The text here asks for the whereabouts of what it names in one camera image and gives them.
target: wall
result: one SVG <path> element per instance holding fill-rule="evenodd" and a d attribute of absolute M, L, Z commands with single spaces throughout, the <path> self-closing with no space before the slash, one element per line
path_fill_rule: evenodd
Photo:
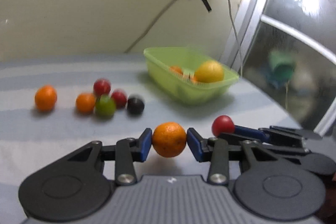
<path fill-rule="evenodd" d="M 0 0 L 0 61 L 123 52 L 170 0 Z M 133 49 L 194 45 L 219 57 L 231 29 L 227 0 L 180 0 Z M 240 0 L 231 0 L 236 14 Z"/>

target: striped tablecloth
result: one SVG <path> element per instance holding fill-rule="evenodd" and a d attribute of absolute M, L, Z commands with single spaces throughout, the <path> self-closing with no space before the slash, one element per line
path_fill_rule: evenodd
<path fill-rule="evenodd" d="M 140 94 L 145 100 L 141 117 L 118 111 L 110 121 L 94 115 L 81 117 L 74 111 L 76 97 L 90 92 L 97 78 L 107 78 L 112 89 Z M 56 109 L 42 115 L 34 110 L 34 94 L 51 84 L 58 92 Z M 17 224 L 25 215 L 17 198 L 21 181 L 29 174 L 70 153 L 91 140 L 115 144 L 125 137 L 138 137 L 146 127 L 174 121 L 185 129 L 194 127 L 211 136 L 211 124 L 219 115 L 229 115 L 235 124 L 252 128 L 282 125 L 298 127 L 274 101 L 245 80 L 222 97 L 204 106 L 187 107 L 171 100 L 149 78 L 142 55 L 62 57 L 0 65 L 0 224 Z M 142 174 L 207 175 L 209 163 L 198 163 L 189 148 L 176 158 L 165 159 L 152 149 L 147 161 L 135 164 Z M 231 175 L 238 176 L 237 165 Z M 114 176 L 114 164 L 106 163 L 104 174 Z"/>

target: silver bolt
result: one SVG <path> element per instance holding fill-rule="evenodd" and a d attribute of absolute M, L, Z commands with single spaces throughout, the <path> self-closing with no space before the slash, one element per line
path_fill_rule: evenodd
<path fill-rule="evenodd" d="M 121 183 L 131 183 L 134 181 L 134 177 L 130 174 L 121 174 L 118 176 L 118 181 Z"/>
<path fill-rule="evenodd" d="M 213 174 L 213 175 L 210 176 L 210 180 L 213 183 L 219 184 L 219 183 L 226 182 L 227 181 L 227 177 L 225 175 L 223 175 L 223 174 L 216 173 L 216 174 Z"/>

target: red ball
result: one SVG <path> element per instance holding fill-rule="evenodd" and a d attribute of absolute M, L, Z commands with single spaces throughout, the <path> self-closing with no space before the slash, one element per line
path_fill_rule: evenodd
<path fill-rule="evenodd" d="M 111 98 L 115 101 L 117 108 L 124 108 L 127 103 L 127 96 L 123 90 L 113 91 Z"/>
<path fill-rule="evenodd" d="M 109 80 L 101 78 L 98 79 L 93 85 L 93 92 L 96 96 L 109 94 L 111 91 L 111 83 Z"/>
<path fill-rule="evenodd" d="M 211 131 L 215 137 L 221 133 L 233 133 L 235 132 L 235 124 L 229 116 L 221 115 L 214 120 Z"/>

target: light green bin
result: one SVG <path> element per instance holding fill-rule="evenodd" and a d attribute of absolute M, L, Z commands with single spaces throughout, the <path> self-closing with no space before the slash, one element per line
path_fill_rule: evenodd
<path fill-rule="evenodd" d="M 170 71 L 170 66 L 180 66 L 184 73 L 194 73 L 205 61 L 212 60 L 187 47 L 152 47 L 143 51 L 148 73 L 166 92 L 188 105 L 203 104 L 227 91 L 238 81 L 239 75 L 225 65 L 224 80 L 215 83 L 198 83 L 184 79 Z"/>

